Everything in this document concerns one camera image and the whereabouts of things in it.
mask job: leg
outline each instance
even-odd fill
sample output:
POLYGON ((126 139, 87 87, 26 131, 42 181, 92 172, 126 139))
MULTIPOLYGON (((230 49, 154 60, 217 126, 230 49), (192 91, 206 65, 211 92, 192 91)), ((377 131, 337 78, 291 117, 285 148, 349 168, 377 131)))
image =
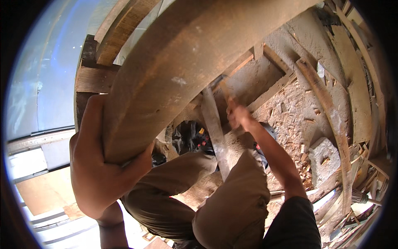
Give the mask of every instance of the leg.
POLYGON ((267 176, 246 150, 225 183, 197 211, 192 221, 196 239, 208 249, 258 248, 269 198, 267 176))
POLYGON ((203 152, 188 152, 153 168, 122 198, 126 210, 155 235, 176 242, 192 240, 195 212, 170 196, 187 191, 215 171, 217 160, 203 152))

